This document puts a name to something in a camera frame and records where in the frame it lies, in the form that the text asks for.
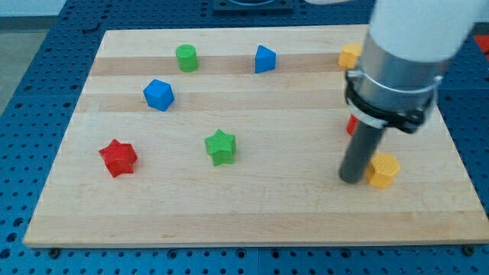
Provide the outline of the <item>red block behind arm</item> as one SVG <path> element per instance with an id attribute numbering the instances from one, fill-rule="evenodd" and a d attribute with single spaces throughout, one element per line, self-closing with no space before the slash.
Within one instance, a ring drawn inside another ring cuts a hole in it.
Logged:
<path id="1" fill-rule="evenodd" d="M 356 118 L 354 115 L 350 115 L 346 126 L 347 133 L 350 136 L 352 136 L 355 133 L 357 126 L 358 126 L 358 118 Z"/>

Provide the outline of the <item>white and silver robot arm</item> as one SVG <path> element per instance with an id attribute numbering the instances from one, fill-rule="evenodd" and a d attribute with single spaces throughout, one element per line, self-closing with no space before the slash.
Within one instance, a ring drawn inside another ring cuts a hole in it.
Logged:
<path id="1" fill-rule="evenodd" d="M 346 100 L 372 128 L 416 131 L 487 0 L 377 0 Z"/>

